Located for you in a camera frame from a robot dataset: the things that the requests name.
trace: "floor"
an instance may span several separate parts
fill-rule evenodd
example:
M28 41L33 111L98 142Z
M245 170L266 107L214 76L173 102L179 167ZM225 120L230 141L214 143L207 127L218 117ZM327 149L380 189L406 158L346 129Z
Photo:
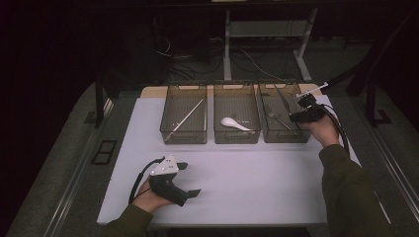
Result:
M344 48L343 45L341 39L309 42L304 59L312 83L321 85L356 65L370 47L359 44ZM267 79L276 76L303 83L293 60L292 50L296 46L294 39L234 41L231 52L233 79ZM221 53L222 42L214 39L209 61L195 60L187 52L178 55L176 63L166 68L167 81L192 78L222 80ZM324 94L328 95L345 127L362 166L371 175L394 230L400 236L417 236L419 218L411 210L415 208L414 205L409 205L407 200L411 196L412 203L417 204L414 202L417 201L414 191L419 190L419 175L415 172L419 166L419 159L415 157L419 154L419 133L382 90L377 93L377 109L385 111L391 123L371 127L364 116L366 94L350 98L345 93L351 79L328 88ZM86 88L51 149L9 236L96 236L100 233L102 226L96 223L96 218L124 140L130 112L138 96L137 91L121 92L117 100L107 103L104 122L99 128L94 128L89 119L95 111L94 86ZM90 160L103 140L115 140L116 150L110 164L93 165ZM402 175L391 174L388 169L391 165L398 165L403 171L402 175L410 181L409 195L400 191L404 184L399 182ZM211 236L329 236L326 225L296 229L199 231L203 229L173 229L168 236L206 236L204 233L209 232L214 233Z

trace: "table surface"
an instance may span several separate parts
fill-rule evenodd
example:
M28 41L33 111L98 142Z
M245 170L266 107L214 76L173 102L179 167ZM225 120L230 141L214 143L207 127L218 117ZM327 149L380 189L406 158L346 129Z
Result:
M178 162L189 164L178 173L175 185L184 191L202 191L183 207L170 205L157 210L151 227L326 223L323 167L318 159L321 145L313 137L303 144L268 144L261 134L257 144L215 144L209 88L208 143L165 145L159 131L165 91L161 87L146 88L137 100L98 223L118 218L138 173L150 161L170 154ZM318 103L330 105L327 96L316 98ZM350 151L351 158L359 163L352 147Z

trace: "green sleeve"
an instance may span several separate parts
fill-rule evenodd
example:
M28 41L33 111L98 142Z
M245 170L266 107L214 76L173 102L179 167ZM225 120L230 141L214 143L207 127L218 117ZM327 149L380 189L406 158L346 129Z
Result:
M340 145L321 150L322 189L331 236L395 236L367 173Z
M120 218L109 222L105 226L100 236L145 236L145 230L152 218L152 214L130 204Z

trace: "dark background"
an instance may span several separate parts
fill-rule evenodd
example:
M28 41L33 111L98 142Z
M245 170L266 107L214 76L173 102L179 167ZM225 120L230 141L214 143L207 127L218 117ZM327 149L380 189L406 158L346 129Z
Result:
M395 13L403 7L399 1L379 6L324 6L319 9L312 38L383 38L385 23L395 21ZM165 75L162 68L167 62L160 61L155 53L156 29L158 34L170 37L175 47L185 48L205 60L208 38L223 37L224 14L205 10L166 11L159 15L156 26L154 11L140 14L133 10L86 11L71 1L2 1L0 9L1 95L5 108L1 116L0 172L3 236L86 88L99 76L108 95L117 98L119 91L162 82ZM278 15L266 11L263 16ZM249 16L256 17L252 12L235 13L237 18ZM406 98L397 95L405 91L402 85L418 83L417 13L413 19L382 61L380 74L376 74L376 78L383 78L378 81L384 88L393 87L394 77L406 80L397 84L399 87L391 97L410 117L412 108L405 108ZM412 123L419 127L414 119Z

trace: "spoon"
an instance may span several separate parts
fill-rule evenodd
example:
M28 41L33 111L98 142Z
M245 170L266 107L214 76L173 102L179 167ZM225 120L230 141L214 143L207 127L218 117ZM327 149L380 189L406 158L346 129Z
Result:
M240 125L236 120L234 120L233 118L229 118L229 117L223 118L221 120L221 124L223 124L224 126L235 127L237 129L240 129L240 130L245 130L245 131L251 130L249 128L246 128L246 127Z

